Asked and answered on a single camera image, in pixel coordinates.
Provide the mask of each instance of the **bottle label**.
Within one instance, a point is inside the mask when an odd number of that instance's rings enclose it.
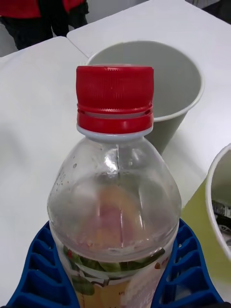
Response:
[[[122,263],[89,260],[63,245],[57,249],[81,308],[150,308],[172,246],[161,248],[155,261]]]

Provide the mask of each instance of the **table surface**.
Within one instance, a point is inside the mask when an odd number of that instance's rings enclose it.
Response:
[[[231,142],[231,26],[183,0],[150,0],[67,37],[88,58],[118,42],[147,39],[178,48],[198,63],[205,75],[203,97],[163,153],[185,205]]]
[[[82,138],[76,130],[76,67],[85,60],[66,38],[0,58],[0,307],[48,220],[58,169]]]

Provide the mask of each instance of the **cup rim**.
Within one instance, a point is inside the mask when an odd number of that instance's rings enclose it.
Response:
[[[185,52],[182,52],[179,48],[176,48],[172,45],[168,45],[168,44],[165,44],[165,43],[161,43],[161,42],[157,42],[157,41],[154,41],[154,40],[148,40],[148,39],[138,39],[138,40],[128,40],[128,41],[123,41],[123,42],[119,42],[119,43],[116,43],[116,44],[112,44],[110,46],[107,46],[105,48],[102,48],[101,50],[99,50],[98,52],[94,53],[87,61],[87,65],[89,65],[91,63],[91,61],[99,54],[101,53],[102,51],[110,48],[110,47],[113,47],[113,46],[117,46],[117,45],[123,45],[125,43],[134,43],[134,42],[146,42],[146,43],[155,43],[155,44],[159,44],[159,45],[164,45],[166,47],[169,47],[169,48],[172,48],[174,49],[175,51],[178,51],[179,53],[183,54],[186,58],[188,58],[188,60],[196,67],[198,73],[199,73],[199,76],[200,76],[200,90],[196,96],[196,98],[191,102],[191,104],[189,104],[187,107],[181,109],[180,111],[177,111],[173,114],[170,114],[170,115],[164,115],[164,116],[159,116],[159,117],[155,117],[154,116],[154,122],[162,122],[162,121],[167,121],[167,120],[171,120],[171,119],[174,119],[178,116],[181,116],[181,115],[184,115],[186,114],[190,109],[192,109],[201,99],[202,97],[202,94],[204,92],[204,89],[205,89],[205,76],[204,74],[202,73],[201,69],[199,68],[198,64],[196,63],[196,61],[194,59],[192,59],[190,56],[188,56]]]
[[[214,176],[214,172],[217,168],[217,165],[219,161],[222,159],[222,157],[228,152],[231,151],[231,143],[227,145],[225,148],[223,148],[218,155],[215,157],[212,165],[210,166],[206,186],[205,186],[205,201],[206,201],[206,209],[208,213],[208,218],[211,223],[212,229],[215,233],[215,236],[217,238],[217,241],[219,245],[221,246],[222,250],[224,251],[226,257],[231,261],[231,250],[228,248],[228,245],[226,244],[220,229],[218,227],[218,224],[216,222],[216,218],[213,212],[213,206],[212,206],[212,198],[211,198],[211,186],[212,186],[212,179]]]

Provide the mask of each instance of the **bottle neck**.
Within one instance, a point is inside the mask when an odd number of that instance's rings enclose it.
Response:
[[[131,134],[102,134],[102,133],[96,133],[93,131],[89,131],[86,129],[83,129],[77,125],[77,130],[85,135],[87,138],[92,139],[94,141],[99,142],[128,142],[135,139],[142,138],[146,135],[148,135],[152,131],[152,127],[143,131],[131,133]]]

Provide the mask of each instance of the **gray paper cup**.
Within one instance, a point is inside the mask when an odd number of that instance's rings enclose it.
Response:
[[[154,69],[154,129],[146,138],[162,153],[204,91],[197,65],[185,54],[155,41],[131,41],[93,55],[88,65],[133,64]]]

